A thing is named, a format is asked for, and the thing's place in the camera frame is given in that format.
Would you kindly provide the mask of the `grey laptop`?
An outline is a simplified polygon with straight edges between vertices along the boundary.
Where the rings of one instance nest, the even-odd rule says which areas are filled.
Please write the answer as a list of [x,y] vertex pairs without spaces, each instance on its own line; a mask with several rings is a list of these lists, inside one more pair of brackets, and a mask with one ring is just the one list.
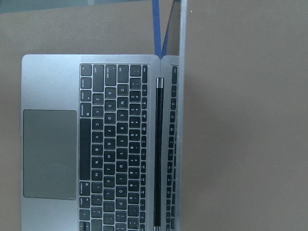
[[22,58],[22,230],[180,229],[186,6],[154,54]]

